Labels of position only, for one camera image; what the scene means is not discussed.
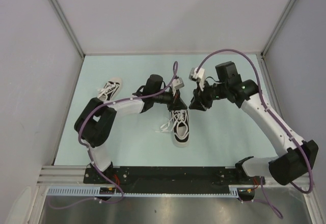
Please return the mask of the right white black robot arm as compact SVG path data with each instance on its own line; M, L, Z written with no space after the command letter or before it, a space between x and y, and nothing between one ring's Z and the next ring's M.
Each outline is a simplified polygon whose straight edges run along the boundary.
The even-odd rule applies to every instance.
M295 133L267 103L262 102L258 85L241 79L233 62L215 67L219 81L210 85L203 68L193 68L189 78L197 83L190 109L206 111L215 100L227 99L249 115L267 136L277 156L275 158L247 157L236 164L235 179L247 184L253 176L273 177L281 185L312 169L318 152L315 141L306 141Z

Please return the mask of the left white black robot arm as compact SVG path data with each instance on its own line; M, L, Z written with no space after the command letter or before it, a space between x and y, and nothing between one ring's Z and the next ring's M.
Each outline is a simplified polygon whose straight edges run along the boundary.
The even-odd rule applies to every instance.
M176 145L185 147L189 140L189 116L187 106L181 99L180 89L184 86L179 76L167 85L161 76L152 74L146 84L139 87L130 98L114 100L121 88L119 81L109 81L98 97L92 98L74 125L79 143L86 147L95 178L107 183L113 176L113 163L104 143L108 139L113 123L118 117L141 114L154 104L165 104L171 114L160 132L171 132Z

